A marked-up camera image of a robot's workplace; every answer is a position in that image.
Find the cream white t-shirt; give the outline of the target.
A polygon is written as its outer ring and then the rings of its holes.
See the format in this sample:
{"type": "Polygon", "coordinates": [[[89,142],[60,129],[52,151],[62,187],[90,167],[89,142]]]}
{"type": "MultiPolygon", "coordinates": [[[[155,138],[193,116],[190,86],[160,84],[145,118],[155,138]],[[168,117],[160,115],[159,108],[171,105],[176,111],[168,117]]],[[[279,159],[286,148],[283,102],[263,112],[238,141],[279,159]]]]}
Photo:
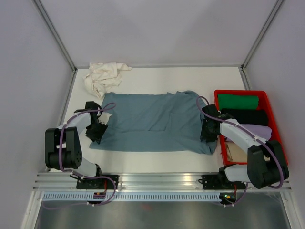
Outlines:
{"type": "Polygon", "coordinates": [[[121,72],[131,71],[125,63],[90,63],[89,73],[84,77],[84,87],[88,93],[103,99],[105,94],[122,82],[121,72]]]}

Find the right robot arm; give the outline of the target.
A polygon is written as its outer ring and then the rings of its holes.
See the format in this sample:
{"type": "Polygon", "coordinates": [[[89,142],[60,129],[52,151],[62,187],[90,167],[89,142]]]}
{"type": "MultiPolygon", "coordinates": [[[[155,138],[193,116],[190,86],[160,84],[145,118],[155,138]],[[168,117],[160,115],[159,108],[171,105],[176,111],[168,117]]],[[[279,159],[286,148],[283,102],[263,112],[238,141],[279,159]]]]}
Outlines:
{"type": "Polygon", "coordinates": [[[204,115],[200,139],[214,142],[218,136],[233,141],[247,156],[245,165],[234,164],[219,170],[217,182],[229,188],[234,182],[251,183],[255,188],[279,189],[289,178],[289,170],[282,145],[277,140],[259,137],[229,114],[221,114],[214,104],[201,107],[204,115]]]}

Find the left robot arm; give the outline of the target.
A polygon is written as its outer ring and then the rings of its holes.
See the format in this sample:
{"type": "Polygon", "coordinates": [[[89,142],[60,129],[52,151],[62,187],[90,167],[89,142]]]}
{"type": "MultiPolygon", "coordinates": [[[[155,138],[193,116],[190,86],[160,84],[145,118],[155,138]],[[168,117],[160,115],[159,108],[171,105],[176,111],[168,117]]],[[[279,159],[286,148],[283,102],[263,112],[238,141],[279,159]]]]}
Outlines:
{"type": "Polygon", "coordinates": [[[48,169],[69,172],[81,178],[88,178],[87,183],[94,189],[104,184],[102,170],[82,155],[79,135],[84,132],[93,143],[100,143],[108,125],[99,118],[103,112],[116,106],[109,103],[101,107],[96,102],[86,102],[85,108],[74,111],[65,123],[45,131],[45,165],[48,169]]]}

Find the blue-grey t-shirt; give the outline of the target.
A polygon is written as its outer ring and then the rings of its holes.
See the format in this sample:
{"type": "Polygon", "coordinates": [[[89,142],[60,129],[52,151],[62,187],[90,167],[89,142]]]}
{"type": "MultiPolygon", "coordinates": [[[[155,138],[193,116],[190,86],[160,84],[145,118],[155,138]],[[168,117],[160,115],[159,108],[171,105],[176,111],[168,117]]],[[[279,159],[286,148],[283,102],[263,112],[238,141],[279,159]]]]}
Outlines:
{"type": "Polygon", "coordinates": [[[91,149],[123,152],[191,151],[212,155],[217,142],[200,139],[203,114],[193,91],[166,94],[107,93],[102,105],[116,107],[100,143],[91,149]]]}

